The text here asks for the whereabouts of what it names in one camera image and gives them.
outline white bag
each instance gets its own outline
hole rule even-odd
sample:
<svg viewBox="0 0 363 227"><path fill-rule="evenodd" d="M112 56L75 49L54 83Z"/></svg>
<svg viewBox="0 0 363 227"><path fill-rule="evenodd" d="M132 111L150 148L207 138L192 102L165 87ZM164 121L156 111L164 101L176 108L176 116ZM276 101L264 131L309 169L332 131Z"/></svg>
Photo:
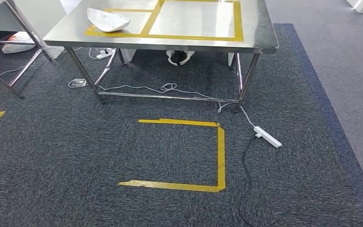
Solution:
<svg viewBox="0 0 363 227"><path fill-rule="evenodd" d="M27 32L18 32L12 35L8 41L16 41L16 42L24 42L24 43L32 43L33 40L27 34ZM2 47L2 52L4 53L19 53L23 51L31 50L35 47L35 45L16 45L16 44L5 44Z"/></svg>

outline black cable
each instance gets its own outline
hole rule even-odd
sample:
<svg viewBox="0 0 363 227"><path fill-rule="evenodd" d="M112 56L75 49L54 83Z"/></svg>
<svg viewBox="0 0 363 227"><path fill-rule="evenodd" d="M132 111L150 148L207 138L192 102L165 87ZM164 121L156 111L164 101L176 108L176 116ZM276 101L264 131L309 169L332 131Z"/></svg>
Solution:
<svg viewBox="0 0 363 227"><path fill-rule="evenodd" d="M245 165L245 157L246 157L246 154L247 154L247 151L248 151L248 148L250 147L250 145L251 145L251 143L254 141L254 139L256 139L257 137L253 137L249 142L248 142L248 145L247 145L247 147L246 147L246 149L244 150L244 152L243 152L243 156L242 156L242 163L243 163L243 166L244 166L244 170L245 170L245 174L246 174L246 176L247 176L247 180L248 180L248 187L247 187L247 191L245 192L245 194L244 194L244 197L246 197L246 195L251 191L251 186L252 186L252 180L251 180L251 176L250 176L250 174L249 174L249 172L248 172L248 169L247 169L247 166ZM239 214L239 216L240 216L240 218L241 219L243 219L243 221L249 226L249 227L254 227L253 225L251 225L249 222L248 222L248 220L246 220L243 216L242 216L242 214L241 214L241 212L240 212L240 207L241 207L241 205L242 205L242 202L243 202L243 200L240 198L240 201L239 201L239 204L238 204L238 206L237 206L237 212L238 212L238 214Z"/></svg>

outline gray carpet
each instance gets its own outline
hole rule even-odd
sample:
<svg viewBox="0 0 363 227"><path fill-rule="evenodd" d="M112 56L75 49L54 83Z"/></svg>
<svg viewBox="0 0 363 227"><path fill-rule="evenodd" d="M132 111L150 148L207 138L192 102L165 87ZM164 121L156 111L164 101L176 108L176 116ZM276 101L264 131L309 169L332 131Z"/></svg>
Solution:
<svg viewBox="0 0 363 227"><path fill-rule="evenodd" d="M215 103L107 97L99 104L88 88L70 89L76 68L63 54L40 57L16 85L26 99L0 89L0 226L239 227L237 213L256 227L363 227L357 198L319 103L310 89L287 30L277 27L280 49L264 56L249 89L250 118L283 143L254 136L241 113ZM105 61L78 51L98 75ZM21 65L30 53L0 58ZM243 55L243 71L250 55ZM104 87L123 84L179 88L233 98L235 72L227 55L198 52L182 67L164 52L139 51L133 63L118 61ZM183 125L138 123L174 118L219 122L225 129L226 189L219 193L118 186L131 179L216 183L216 131Z"/></svg>
<svg viewBox="0 0 363 227"><path fill-rule="evenodd" d="M266 2L273 23L293 23L363 169L363 14L346 0Z"/></svg>

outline blue carpet border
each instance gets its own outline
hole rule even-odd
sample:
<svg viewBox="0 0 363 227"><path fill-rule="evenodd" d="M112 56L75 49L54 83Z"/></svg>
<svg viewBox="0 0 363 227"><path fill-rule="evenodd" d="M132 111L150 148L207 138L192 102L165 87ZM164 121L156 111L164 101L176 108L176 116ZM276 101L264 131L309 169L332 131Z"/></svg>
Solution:
<svg viewBox="0 0 363 227"><path fill-rule="evenodd" d="M274 24L274 26L282 27L288 32L292 45L300 58L301 67L305 73L308 84L310 85L310 88L319 103L320 111L328 124L330 137L338 150L338 156L346 168L348 178L363 209L363 170L347 140L318 75L308 58L307 52L300 41L296 29L293 24Z"/></svg>

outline power strip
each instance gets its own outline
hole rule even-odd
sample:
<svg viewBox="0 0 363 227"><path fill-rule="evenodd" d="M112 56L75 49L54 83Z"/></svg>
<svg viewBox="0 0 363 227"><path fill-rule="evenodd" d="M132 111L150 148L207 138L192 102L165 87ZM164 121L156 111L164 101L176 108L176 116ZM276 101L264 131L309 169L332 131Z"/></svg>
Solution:
<svg viewBox="0 0 363 227"><path fill-rule="evenodd" d="M106 57L109 57L113 54L113 52L115 51L115 49L112 49L112 48L105 48L105 49L102 49L99 53L99 55L96 56L96 59L97 60L100 60L100 59L104 59Z"/></svg>

